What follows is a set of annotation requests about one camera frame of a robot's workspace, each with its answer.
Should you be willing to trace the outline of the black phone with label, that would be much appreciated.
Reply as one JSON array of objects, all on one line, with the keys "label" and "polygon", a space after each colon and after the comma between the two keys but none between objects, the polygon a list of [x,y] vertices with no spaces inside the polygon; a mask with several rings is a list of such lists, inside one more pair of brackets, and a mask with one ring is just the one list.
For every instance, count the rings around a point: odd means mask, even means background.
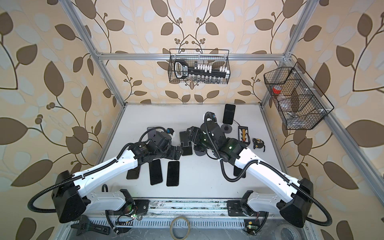
[{"label": "black phone with label", "polygon": [[180,181],[180,163],[178,161],[168,162],[167,187],[177,187]]}]

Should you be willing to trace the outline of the purple edged black phone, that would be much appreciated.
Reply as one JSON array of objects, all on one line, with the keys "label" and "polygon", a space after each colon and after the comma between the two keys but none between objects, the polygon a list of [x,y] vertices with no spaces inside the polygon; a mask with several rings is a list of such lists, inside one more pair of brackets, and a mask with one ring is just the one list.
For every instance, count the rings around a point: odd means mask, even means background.
[{"label": "purple edged black phone", "polygon": [[240,177],[242,178],[246,177],[246,171],[243,172],[243,169],[238,168],[237,166],[234,166],[233,174],[235,176],[235,179],[240,179]]}]

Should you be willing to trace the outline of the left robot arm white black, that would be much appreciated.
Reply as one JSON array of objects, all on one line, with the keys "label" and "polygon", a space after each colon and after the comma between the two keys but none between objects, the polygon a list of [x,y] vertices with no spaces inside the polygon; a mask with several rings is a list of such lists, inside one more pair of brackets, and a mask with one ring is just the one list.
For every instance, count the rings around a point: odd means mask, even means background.
[{"label": "left robot arm white black", "polygon": [[[60,223],[68,223],[95,209],[96,201],[89,194],[106,181],[157,159],[179,160],[183,151],[180,146],[172,145],[174,130],[163,127],[152,130],[155,133],[146,141],[139,139],[136,143],[125,144],[119,154],[108,161],[74,174],[69,171],[60,173],[53,186],[29,200],[28,209],[35,213],[56,213]],[[35,201],[49,192],[52,193],[54,208],[36,207]]]}]

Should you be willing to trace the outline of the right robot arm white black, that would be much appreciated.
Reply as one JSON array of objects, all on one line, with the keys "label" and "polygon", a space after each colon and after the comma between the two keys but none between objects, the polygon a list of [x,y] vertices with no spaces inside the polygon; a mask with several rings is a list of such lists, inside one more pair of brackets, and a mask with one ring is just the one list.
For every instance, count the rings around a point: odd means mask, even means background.
[{"label": "right robot arm white black", "polygon": [[258,157],[245,143],[226,137],[214,113],[205,113],[203,124],[199,128],[188,128],[187,135],[190,142],[213,151],[228,182],[238,182],[248,173],[274,191],[274,195],[265,198],[253,191],[246,192],[244,214],[278,213],[298,228],[304,227],[305,222],[323,227],[333,223],[328,210],[314,198],[310,180],[298,180],[281,172]]}]

